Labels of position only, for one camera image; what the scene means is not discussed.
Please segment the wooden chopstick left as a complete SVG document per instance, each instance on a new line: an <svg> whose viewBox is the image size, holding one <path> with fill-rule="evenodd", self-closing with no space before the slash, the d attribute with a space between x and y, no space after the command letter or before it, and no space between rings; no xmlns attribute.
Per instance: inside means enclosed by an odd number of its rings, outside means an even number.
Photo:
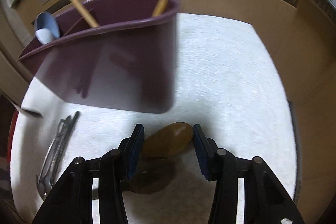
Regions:
<svg viewBox="0 0 336 224"><path fill-rule="evenodd" d="M100 25L96 19L90 14L90 12L79 2L79 0L70 0L72 5L78 11L78 13L84 18L91 28L97 28Z"/></svg>

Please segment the metal spoon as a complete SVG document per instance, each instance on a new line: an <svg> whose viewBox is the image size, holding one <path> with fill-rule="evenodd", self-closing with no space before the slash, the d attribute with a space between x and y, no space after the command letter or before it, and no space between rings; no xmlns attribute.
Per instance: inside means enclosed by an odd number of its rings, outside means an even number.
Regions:
<svg viewBox="0 0 336 224"><path fill-rule="evenodd" d="M60 158L61 144L66 137L71 119L69 115L66 119L60 120L55 137L45 155L41 171L37 175L37 190L42 200L45 200L52 189L53 180L55 178L54 171L58 166L58 159Z"/></svg>
<svg viewBox="0 0 336 224"><path fill-rule="evenodd" d="M78 120L78 118L79 118L79 116L80 116L80 112L79 111L77 111L73 116L71 116L71 121L70 121L70 125L69 125L69 127L68 127L68 131L67 131L67 134L66 134L66 137L64 138L64 141L63 141L63 143L61 144L61 149L60 149L60 158L58 159L58 166L56 167L56 169L55 169L55 171L54 171L54 175L55 175L55 178L54 178L54 180L53 180L53 185L52 185L52 187L54 186L54 184L55 184L55 179L56 179L56 174L57 174L57 171L58 171L58 167L59 167L59 164L60 164L60 162L61 162L61 159L62 159L62 156L63 156L63 152L64 152L64 150L65 150L65 148L66 148L66 145L67 145L67 142L68 142L68 140L69 140L69 138L70 138L70 136L71 136L71 133L72 133L72 131L73 131L73 129L74 129L74 126L75 126L75 124L76 124L76 122L77 122L77 120Z"/></svg>

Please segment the light blue plastic spoon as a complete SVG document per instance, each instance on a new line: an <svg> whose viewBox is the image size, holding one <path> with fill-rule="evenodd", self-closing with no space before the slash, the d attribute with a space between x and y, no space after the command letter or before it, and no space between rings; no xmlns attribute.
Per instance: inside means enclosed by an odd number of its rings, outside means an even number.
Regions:
<svg viewBox="0 0 336 224"><path fill-rule="evenodd" d="M35 36L46 45L60 38L60 30L55 17L49 12L40 13L34 21Z"/></svg>

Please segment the brown wooden spoon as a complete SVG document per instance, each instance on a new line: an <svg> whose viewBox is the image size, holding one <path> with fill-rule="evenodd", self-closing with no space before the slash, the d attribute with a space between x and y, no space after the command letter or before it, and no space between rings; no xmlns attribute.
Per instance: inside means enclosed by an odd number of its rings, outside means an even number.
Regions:
<svg viewBox="0 0 336 224"><path fill-rule="evenodd" d="M189 145L193 134L193 128L188 123L169 124L143 142L141 157L147 159L175 156Z"/></svg>

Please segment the purple plastic utensil caddy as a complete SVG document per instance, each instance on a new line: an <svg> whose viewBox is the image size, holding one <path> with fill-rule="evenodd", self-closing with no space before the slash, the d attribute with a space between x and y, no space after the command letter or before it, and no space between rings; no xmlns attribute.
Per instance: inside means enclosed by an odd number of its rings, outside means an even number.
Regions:
<svg viewBox="0 0 336 224"><path fill-rule="evenodd" d="M174 103L179 0L152 15L158 0L87 0L91 28L74 7L56 16L60 38L33 38L19 56L68 103L161 114Z"/></svg>

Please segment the white lace tablecloth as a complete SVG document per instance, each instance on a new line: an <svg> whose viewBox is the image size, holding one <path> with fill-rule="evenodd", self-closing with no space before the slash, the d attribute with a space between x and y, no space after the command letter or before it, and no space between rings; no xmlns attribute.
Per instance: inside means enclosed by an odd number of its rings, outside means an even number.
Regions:
<svg viewBox="0 0 336 224"><path fill-rule="evenodd" d="M264 44L250 24L215 16L178 15L175 102L163 114L66 103L33 79L23 106L42 118L19 115L10 160L11 188L19 215L31 222L42 204L39 174L60 120L80 112L59 172L78 156L101 157L143 124L146 136L174 122L199 124L235 156L260 156L290 196L297 153L284 87Z"/></svg>

